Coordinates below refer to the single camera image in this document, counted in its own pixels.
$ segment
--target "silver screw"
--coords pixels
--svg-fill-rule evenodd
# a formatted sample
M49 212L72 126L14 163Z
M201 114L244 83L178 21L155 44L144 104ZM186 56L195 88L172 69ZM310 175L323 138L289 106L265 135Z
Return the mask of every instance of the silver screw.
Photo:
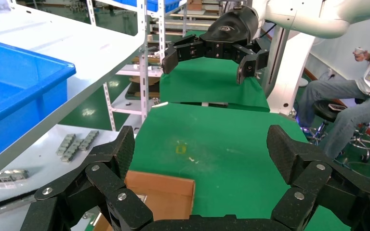
M42 194L47 195L47 194L51 193L52 191L53 191L52 188L46 188L46 189L43 190Z
M325 170L325 166L324 165L317 165L317 168L320 169L320 170Z
M119 201L122 201L122 200L124 200L125 198L127 198L127 194L125 194L125 193L120 193L120 194L117 196L117 199L118 199Z
M294 194L294 197L299 199L299 200L304 200L304 195L301 192L296 192Z
M93 166L93 167L92 167L92 170L93 170L93 171L97 171L99 168L100 168L100 167L99 167L98 165L95 165L95 166Z

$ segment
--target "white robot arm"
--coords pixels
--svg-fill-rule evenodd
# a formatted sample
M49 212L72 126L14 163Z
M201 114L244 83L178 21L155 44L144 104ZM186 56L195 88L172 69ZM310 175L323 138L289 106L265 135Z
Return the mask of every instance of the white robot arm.
M324 39L340 37L351 24L370 19L370 0L253 0L251 7L259 22Z

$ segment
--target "green mat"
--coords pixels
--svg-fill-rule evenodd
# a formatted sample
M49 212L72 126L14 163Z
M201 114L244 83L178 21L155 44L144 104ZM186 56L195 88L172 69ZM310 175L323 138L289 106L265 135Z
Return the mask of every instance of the green mat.
M204 32L190 31L200 35ZM230 108L270 112L262 87L254 78L236 83L238 64L231 60L199 58L180 62L162 75L161 101L172 103L230 103Z
M266 147L272 124L306 141L297 123L277 114L176 103L153 108L136 137L131 169L194 179L193 214L270 218L289 188ZM349 228L321 207L306 230Z

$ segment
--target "cardboard box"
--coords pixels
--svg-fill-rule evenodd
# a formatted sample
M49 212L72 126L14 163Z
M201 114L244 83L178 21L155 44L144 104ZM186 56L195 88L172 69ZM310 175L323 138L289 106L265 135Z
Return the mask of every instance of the cardboard box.
M188 4L189 11L200 11L202 10L202 4Z
M145 204L151 209L154 221L188 219L192 214L194 180L128 171L125 184L137 195L146 195ZM101 216L93 231L112 231L112 228Z

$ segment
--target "yellow stain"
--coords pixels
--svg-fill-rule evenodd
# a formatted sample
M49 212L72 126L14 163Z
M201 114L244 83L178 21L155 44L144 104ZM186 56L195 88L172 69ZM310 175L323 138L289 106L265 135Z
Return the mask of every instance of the yellow stain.
M175 152L177 154L185 154L186 153L186 146L185 145L176 146Z

